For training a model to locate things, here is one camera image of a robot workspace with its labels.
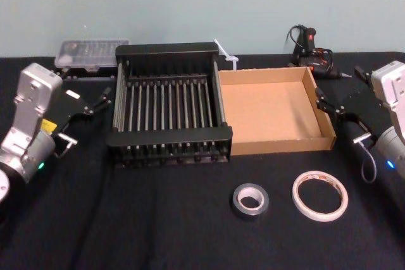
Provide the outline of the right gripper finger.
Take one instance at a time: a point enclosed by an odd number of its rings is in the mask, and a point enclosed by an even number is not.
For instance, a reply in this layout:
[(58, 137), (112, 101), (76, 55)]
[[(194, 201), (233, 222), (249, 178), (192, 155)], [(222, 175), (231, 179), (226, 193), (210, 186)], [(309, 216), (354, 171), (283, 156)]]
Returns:
[(356, 65), (354, 67), (355, 75), (364, 82), (367, 86), (372, 86), (371, 73), (364, 71), (360, 66)]
[(346, 120), (346, 110), (343, 105), (333, 103), (319, 87), (315, 89), (315, 94), (316, 106), (320, 111), (333, 116), (337, 121)]

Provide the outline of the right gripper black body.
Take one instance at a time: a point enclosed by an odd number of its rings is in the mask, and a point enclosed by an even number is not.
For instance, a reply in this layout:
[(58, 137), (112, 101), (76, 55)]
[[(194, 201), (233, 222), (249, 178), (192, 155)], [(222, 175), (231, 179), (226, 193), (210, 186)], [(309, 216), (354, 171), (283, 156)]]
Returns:
[(372, 137), (381, 136), (386, 129), (393, 126), (388, 110), (371, 89), (353, 92), (340, 105), (344, 108), (344, 113), (337, 117), (339, 126), (348, 122), (355, 123), (364, 132), (371, 133)]

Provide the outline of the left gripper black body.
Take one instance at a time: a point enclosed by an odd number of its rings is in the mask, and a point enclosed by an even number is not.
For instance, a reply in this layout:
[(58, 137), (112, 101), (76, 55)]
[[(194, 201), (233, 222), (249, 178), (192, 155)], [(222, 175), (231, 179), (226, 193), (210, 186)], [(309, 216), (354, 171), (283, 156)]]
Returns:
[(44, 132), (55, 137), (70, 123), (92, 115), (92, 107), (72, 90), (63, 90), (44, 115)]

